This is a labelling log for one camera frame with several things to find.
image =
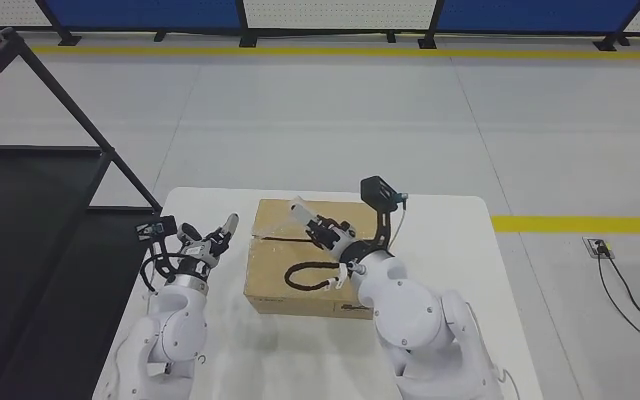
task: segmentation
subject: black metal frame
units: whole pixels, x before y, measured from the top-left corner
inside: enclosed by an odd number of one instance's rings
[[[44,16],[49,20],[49,23],[51,24],[53,30],[56,31],[60,36],[61,40],[60,43],[58,43],[58,46],[75,46],[76,44],[78,44],[80,39],[82,39],[82,36],[73,36],[69,29],[63,27],[53,11],[51,11],[51,8],[47,4],[46,0],[36,0],[36,4],[38,5],[38,7],[40,7],[40,10],[42,10]]]
[[[601,41],[593,42],[593,44],[600,51],[617,51],[614,44],[617,42],[622,46],[629,46],[629,40],[624,35],[624,30],[627,29],[627,26],[631,23],[631,21],[636,17],[636,15],[640,12],[640,1],[636,2],[635,7],[631,9],[629,14],[622,21],[622,24],[618,27],[618,29],[609,33],[604,37]]]
[[[91,204],[91,200],[95,195],[100,182],[104,178],[109,165],[113,160],[113,153],[102,152],[98,147],[55,147],[55,146],[0,146],[1,155],[36,155],[36,156],[60,156],[65,157],[86,157],[93,155],[98,159],[98,166],[95,174],[91,180],[89,186],[85,188],[82,193],[80,201],[75,204],[73,212],[70,218],[65,222],[62,228],[57,232],[57,235],[51,244],[53,251],[49,252],[43,260],[43,265],[58,265],[62,260],[69,244],[73,240],[74,232],[78,226],[79,221],[82,220],[84,214]],[[13,352],[17,348],[17,344],[20,341],[22,333],[27,328],[30,318],[35,312],[36,308],[40,304],[42,295],[45,292],[51,278],[55,273],[55,268],[48,268],[38,277],[37,281],[29,288],[24,302],[20,307],[20,318],[13,321],[12,330],[10,331],[7,342],[9,343],[9,353],[7,356],[7,362],[13,357]],[[0,376],[3,375],[7,363],[0,363]]]
[[[435,36],[438,29],[438,23],[440,22],[440,15],[444,9],[445,0],[436,0],[436,6],[433,9],[431,15],[431,21],[429,23],[429,30],[424,34],[424,38],[418,39],[418,46],[421,49],[437,49]]]
[[[439,34],[463,34],[463,35],[517,35],[517,36],[600,36],[606,35],[602,41],[594,42],[601,50],[615,51],[613,44],[618,41],[623,46],[628,46],[629,42],[626,36],[635,36],[633,34],[625,35],[624,29],[629,22],[640,11],[640,1],[638,5],[629,13],[622,26],[616,32],[601,31],[497,31],[497,30],[439,30],[438,23],[444,9],[446,0],[437,0],[434,12],[431,18],[429,28],[425,30],[381,30],[381,29],[265,29],[265,28],[249,28],[247,22],[244,2],[235,0],[236,12],[240,22],[240,28],[166,28],[166,27],[143,27],[143,28],[123,28],[123,27],[83,27],[83,26],[61,26],[49,8],[46,0],[36,0],[38,6],[42,9],[45,16],[51,22],[51,27],[19,27],[23,31],[56,31],[62,41],[60,45],[75,45],[80,36],[73,36],[70,32],[155,32],[154,42],[161,42],[168,33],[189,33],[201,35],[219,35],[219,36],[239,36],[240,47],[252,48],[256,47],[259,38],[272,38],[284,36],[312,36],[312,35],[354,35],[367,33],[382,33],[386,35],[388,43],[396,42],[396,34],[399,33],[424,33],[424,37],[418,39],[418,45],[421,49],[436,49],[435,35]]]
[[[151,207],[156,212],[162,211],[160,203],[158,203],[151,192],[149,192],[140,179],[133,173],[131,168],[129,168],[118,152],[111,146],[107,139],[105,139],[98,128],[96,128],[89,117],[87,117],[71,96],[69,96],[51,72],[49,72],[33,51],[31,51],[24,39],[11,28],[3,29],[0,31],[0,72],[18,56],[31,67],[38,78],[49,88],[67,111],[73,115],[76,121],[87,131],[89,136],[100,146],[102,151],[109,155],[111,161],[120,169],[129,182],[135,186]]]

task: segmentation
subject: white table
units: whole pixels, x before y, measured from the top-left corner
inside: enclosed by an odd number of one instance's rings
[[[189,222],[203,234],[230,213],[240,215],[231,247],[209,277],[207,361],[196,367],[192,400],[400,399],[371,321],[260,315],[244,297],[259,200],[297,195],[360,201],[355,193],[177,188],[169,194],[163,214]],[[392,219],[397,223],[399,213]],[[171,238],[167,244],[176,250],[179,243]],[[459,290],[473,305],[493,362],[512,373],[522,400],[543,398],[484,201],[411,195],[393,252],[404,260],[412,279],[434,289]],[[112,352],[144,315],[144,293],[139,279]],[[113,368],[111,357],[98,389]],[[516,398],[509,383],[503,391],[506,399]]]

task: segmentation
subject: power outlet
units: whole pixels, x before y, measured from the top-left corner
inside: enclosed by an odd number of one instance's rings
[[[589,255],[591,256],[591,258],[598,258],[597,243],[600,241],[603,241],[605,246],[607,246],[607,249],[609,249],[610,257],[612,259],[616,258],[615,254],[613,254],[613,250],[611,249],[611,245],[609,245],[609,243],[607,243],[604,239],[583,237],[582,241],[584,242],[584,245],[587,247],[587,251],[589,252]],[[604,254],[601,254],[600,258],[607,258],[607,256],[605,256]]]

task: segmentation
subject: white pegboard panel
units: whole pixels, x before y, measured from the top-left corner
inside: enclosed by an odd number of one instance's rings
[[[640,32],[640,14],[636,15],[624,31],[629,33]]]
[[[245,0],[249,28],[427,29],[436,0]]]
[[[51,26],[34,0],[0,0],[0,26]]]

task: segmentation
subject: electrical cable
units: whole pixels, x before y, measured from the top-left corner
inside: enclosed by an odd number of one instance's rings
[[[147,265],[149,265],[149,263],[151,263],[152,261],[156,261],[158,259],[169,259],[169,258],[193,258],[194,260],[198,260],[195,257],[186,255],[186,254],[180,254],[180,253],[165,253],[165,254],[156,254],[153,255],[149,258],[147,258],[143,263],[142,266],[140,266],[140,276],[142,277],[142,281],[144,282],[145,286],[147,287],[147,289],[149,289],[151,292],[156,293],[156,289],[151,285],[151,283],[149,282],[149,279],[147,277],[147,272],[145,271],[145,268],[147,267]],[[160,275],[162,275],[164,277],[164,272],[161,271],[160,268],[155,268],[158,271],[158,273]]]
[[[471,307],[471,303],[466,302],[467,307],[469,308],[469,311],[471,311],[471,317],[473,318],[473,322],[476,325],[476,329],[478,331],[478,336],[480,337],[480,343],[482,343],[482,349],[484,350],[484,354],[485,356],[491,360],[491,356],[489,355],[489,350],[487,350],[487,346],[484,343],[484,337],[482,336],[482,329],[480,328],[480,324],[478,323],[478,317],[476,316],[476,312],[473,311],[473,307]],[[496,368],[495,371],[498,371],[498,366],[494,364],[494,367]],[[500,378],[500,375],[496,375],[496,379],[498,379],[498,382],[500,383],[505,383],[507,380],[507,376],[509,376],[509,379],[511,379],[511,383],[513,384],[513,389],[516,391],[516,397],[518,400],[520,400],[520,391],[518,390],[518,385],[516,384],[516,380],[513,379],[513,376],[511,375],[511,372],[509,372],[509,370],[507,370],[506,368],[502,369],[502,378]]]
[[[301,290],[303,292],[311,292],[311,291],[314,291],[314,290],[319,290],[319,289],[322,289],[322,288],[324,288],[326,286],[329,286],[331,284],[331,281],[333,281],[333,280],[337,281],[338,278],[337,277],[330,278],[330,279],[324,280],[324,281],[322,281],[320,283],[317,283],[315,285],[302,285],[302,284],[293,282],[291,280],[291,275],[293,275],[294,273],[296,273],[298,271],[302,271],[303,269],[308,269],[308,268],[338,269],[339,267],[340,267],[340,265],[338,263],[320,262],[320,261],[308,261],[308,262],[295,264],[295,265],[291,266],[287,270],[287,272],[285,272],[284,281],[290,287],[292,287],[292,288],[294,288],[296,290]]]
[[[613,304],[613,306],[616,308],[616,310],[618,310],[618,313],[622,316],[622,318],[624,318],[624,320],[627,321],[627,323],[629,325],[631,325],[631,327],[633,327],[633,329],[635,329],[636,332],[640,333],[640,329],[638,329],[638,327],[636,325],[634,325],[633,322],[631,322],[631,320],[622,312],[620,307],[618,307],[616,302],[613,300],[613,297],[611,297],[611,294],[609,293],[609,289],[607,288],[607,284],[604,282],[604,277],[602,276],[601,259],[602,259],[602,257],[598,253],[598,271],[600,272],[600,281],[602,282],[602,287],[604,288],[604,291],[607,293],[607,296],[609,297],[609,300],[611,301],[611,304]]]
[[[513,385],[513,389],[516,391],[516,398],[518,400],[520,400],[520,391],[518,390],[518,385],[516,385],[516,381],[513,379],[513,376],[511,375],[511,372],[509,372],[508,369],[506,369],[506,368],[502,369],[502,379],[498,376],[497,377],[498,378],[498,382],[505,383],[507,381],[507,376],[511,380],[511,384]]]
[[[627,281],[624,279],[624,277],[620,273],[620,270],[618,269],[618,266],[616,265],[615,262],[613,262],[613,259],[611,258],[611,255],[606,255],[606,256],[609,259],[609,262],[611,263],[611,265],[613,265],[613,268],[616,270],[616,273],[620,277],[620,280],[624,284],[624,287],[627,289],[627,294],[629,295],[629,299],[633,303],[633,306],[636,308],[636,310],[640,311],[640,306],[638,306],[638,303],[636,303],[636,299],[633,297],[633,294],[631,293],[631,289],[629,288],[629,285],[627,284]]]
[[[389,249],[391,249],[391,246],[393,246],[393,242],[396,241],[396,238],[398,237],[398,233],[400,233],[400,228],[402,228],[402,223],[404,222],[404,216],[407,214],[407,207],[406,207],[406,202],[402,203],[402,217],[400,217],[400,223],[398,224],[398,227],[396,228],[396,232],[393,234],[393,237],[391,238],[391,241],[389,242]]]

